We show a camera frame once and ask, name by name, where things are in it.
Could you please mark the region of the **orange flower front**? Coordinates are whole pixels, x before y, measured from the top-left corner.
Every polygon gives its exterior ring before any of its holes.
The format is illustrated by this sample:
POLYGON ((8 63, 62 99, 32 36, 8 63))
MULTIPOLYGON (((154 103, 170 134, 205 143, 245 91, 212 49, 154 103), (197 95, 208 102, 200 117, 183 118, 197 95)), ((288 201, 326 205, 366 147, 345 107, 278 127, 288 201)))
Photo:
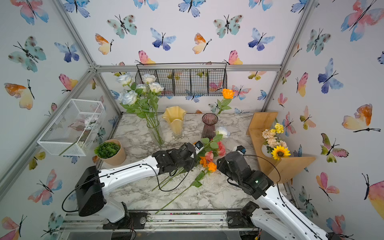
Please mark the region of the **orange flower front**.
POLYGON ((208 165, 207 165, 207 168, 208 168, 208 171, 210 173, 214 173, 216 170, 217 170, 217 165, 213 162, 210 162, 208 165))

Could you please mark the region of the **white rose stem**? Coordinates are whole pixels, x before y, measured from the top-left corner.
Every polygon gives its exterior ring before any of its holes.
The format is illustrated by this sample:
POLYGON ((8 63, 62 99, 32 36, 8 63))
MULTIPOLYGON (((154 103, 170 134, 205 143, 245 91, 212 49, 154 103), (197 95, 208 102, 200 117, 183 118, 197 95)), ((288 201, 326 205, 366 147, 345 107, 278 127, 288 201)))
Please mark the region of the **white rose stem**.
POLYGON ((149 87, 146 84, 139 84, 139 85, 136 86, 136 90, 137 91, 138 90, 142 90, 142 93, 147 93, 148 89, 149 89, 149 87))
POLYGON ((152 74, 144 74, 142 76, 142 81, 147 85, 154 83, 156 79, 157 79, 156 76, 152 74))
POLYGON ((116 79, 116 81, 120 83, 123 87, 130 87, 132 83, 135 82, 135 79, 131 74, 126 73, 124 75, 120 75, 116 79))
POLYGON ((220 149, 219 143, 222 139, 225 139, 230 136, 230 132, 224 128, 219 127, 215 130, 210 130, 202 136, 202 143, 204 144, 204 148, 207 150, 216 150, 220 149))
POLYGON ((151 92, 154 94, 160 94, 164 90, 164 88, 159 83, 156 83, 156 82, 149 84, 149 88, 151 92))
POLYGON ((138 94, 135 91, 121 93, 120 96, 118 97, 118 101, 120 101, 122 105, 128 105, 128 106, 134 105, 137 99, 138 99, 138 94))

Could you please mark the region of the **orange artificial flower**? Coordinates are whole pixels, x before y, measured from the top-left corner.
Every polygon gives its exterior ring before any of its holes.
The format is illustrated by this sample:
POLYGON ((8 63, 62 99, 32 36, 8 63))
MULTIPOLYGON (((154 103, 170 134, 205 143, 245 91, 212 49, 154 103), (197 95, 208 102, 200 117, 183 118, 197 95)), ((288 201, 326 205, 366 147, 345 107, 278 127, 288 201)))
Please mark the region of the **orange artificial flower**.
POLYGON ((216 103, 218 106, 218 111, 216 115, 220 115, 223 111, 231 110, 230 103, 232 102, 232 99, 234 98, 234 91, 229 89, 223 89, 223 99, 219 100, 217 99, 216 103))

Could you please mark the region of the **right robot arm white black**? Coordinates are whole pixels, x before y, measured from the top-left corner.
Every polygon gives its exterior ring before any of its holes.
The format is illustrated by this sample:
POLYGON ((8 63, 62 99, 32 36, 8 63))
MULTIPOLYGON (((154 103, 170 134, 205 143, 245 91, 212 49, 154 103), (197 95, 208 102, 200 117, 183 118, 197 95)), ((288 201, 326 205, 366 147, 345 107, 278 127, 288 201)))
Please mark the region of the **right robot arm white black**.
POLYGON ((246 194, 252 196, 278 217, 272 219, 257 204, 251 202, 250 216, 255 227, 266 231, 277 240, 340 240, 334 232, 326 232, 298 210, 266 174, 252 170, 244 154, 236 151, 217 160, 217 170, 235 181, 246 194))

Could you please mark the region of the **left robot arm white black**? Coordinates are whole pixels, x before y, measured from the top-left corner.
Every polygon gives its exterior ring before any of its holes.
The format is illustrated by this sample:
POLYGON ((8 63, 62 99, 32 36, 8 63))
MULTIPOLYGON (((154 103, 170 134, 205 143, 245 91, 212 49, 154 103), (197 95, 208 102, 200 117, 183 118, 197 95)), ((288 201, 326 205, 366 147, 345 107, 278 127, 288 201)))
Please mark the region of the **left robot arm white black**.
POLYGON ((203 148, 204 144, 200 141, 194 145, 184 143, 179 149, 157 151, 143 160, 118 168, 87 168, 75 187, 78 215, 88 217, 97 214, 110 223, 127 218, 126 205, 109 198, 110 192, 147 177, 172 175, 181 168, 189 172, 196 165, 198 153, 203 148))

